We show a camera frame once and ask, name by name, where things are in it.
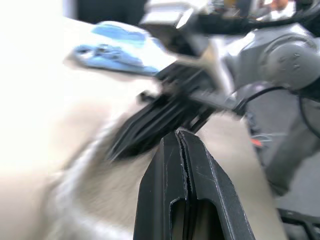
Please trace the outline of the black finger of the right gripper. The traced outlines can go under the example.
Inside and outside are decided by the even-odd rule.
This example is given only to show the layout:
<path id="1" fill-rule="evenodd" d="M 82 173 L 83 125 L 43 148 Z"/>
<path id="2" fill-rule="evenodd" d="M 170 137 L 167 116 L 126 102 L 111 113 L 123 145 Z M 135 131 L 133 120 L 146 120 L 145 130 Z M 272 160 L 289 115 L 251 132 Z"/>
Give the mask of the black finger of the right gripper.
<path id="1" fill-rule="evenodd" d="M 107 159 L 114 161 L 143 154 L 199 113 L 198 105 L 147 105 L 116 131 Z"/>
<path id="2" fill-rule="evenodd" d="M 144 153 L 179 127 L 185 115 L 186 104 L 181 99 L 159 97 L 119 127 L 109 152 Z"/>

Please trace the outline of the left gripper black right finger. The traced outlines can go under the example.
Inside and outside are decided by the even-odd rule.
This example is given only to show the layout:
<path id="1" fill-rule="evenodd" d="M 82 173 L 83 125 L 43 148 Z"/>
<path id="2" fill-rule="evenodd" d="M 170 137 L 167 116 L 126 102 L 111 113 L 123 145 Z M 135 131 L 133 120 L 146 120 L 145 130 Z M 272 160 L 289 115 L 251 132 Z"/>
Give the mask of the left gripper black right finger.
<path id="1" fill-rule="evenodd" d="M 185 130 L 177 135 L 185 149 L 197 205 L 195 240 L 253 240 L 255 236 L 235 187 L 202 140 Z"/>

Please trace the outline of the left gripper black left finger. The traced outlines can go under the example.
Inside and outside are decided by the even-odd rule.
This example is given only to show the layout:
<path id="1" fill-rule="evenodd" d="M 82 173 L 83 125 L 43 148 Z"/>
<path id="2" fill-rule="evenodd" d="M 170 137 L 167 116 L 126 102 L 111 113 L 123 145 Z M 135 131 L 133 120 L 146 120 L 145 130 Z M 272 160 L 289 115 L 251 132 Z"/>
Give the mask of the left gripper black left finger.
<path id="1" fill-rule="evenodd" d="M 145 171 L 138 192 L 133 239 L 190 239 L 190 189 L 186 164 L 186 129 L 163 137 Z"/>

